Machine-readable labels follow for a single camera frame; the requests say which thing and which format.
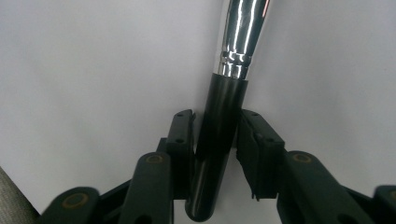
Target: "white background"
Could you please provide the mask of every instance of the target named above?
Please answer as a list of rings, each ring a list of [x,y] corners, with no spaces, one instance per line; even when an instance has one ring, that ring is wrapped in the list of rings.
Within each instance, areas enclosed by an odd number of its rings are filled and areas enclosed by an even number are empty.
[[[205,106],[222,1],[0,1],[0,165],[42,212],[131,178]],[[244,108],[345,186],[396,184],[396,1],[273,0]],[[207,223],[280,223],[231,153]],[[176,202],[176,222],[192,223]]]

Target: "metal ferrule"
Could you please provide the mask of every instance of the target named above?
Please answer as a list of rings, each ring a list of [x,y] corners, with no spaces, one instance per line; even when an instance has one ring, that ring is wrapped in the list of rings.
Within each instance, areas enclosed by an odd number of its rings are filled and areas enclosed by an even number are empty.
[[[269,0],[230,0],[215,74],[246,79]]]

